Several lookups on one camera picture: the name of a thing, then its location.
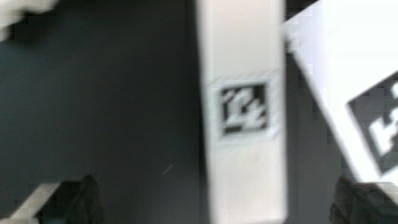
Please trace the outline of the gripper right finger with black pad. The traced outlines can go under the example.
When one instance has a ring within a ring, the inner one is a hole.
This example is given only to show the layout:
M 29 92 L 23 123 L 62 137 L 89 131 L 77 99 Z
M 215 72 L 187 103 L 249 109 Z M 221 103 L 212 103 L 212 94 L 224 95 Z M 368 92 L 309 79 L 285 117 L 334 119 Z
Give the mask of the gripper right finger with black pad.
M 338 179 L 331 224 L 398 224 L 398 186 L 389 182 L 354 183 Z

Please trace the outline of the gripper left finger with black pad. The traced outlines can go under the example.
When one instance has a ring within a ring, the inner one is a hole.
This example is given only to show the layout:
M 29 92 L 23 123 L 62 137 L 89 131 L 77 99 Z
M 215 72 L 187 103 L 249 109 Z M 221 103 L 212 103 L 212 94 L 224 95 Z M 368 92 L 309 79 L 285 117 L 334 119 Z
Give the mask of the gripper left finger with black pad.
M 78 181 L 41 183 L 6 224 L 105 224 L 94 177 L 87 175 Z

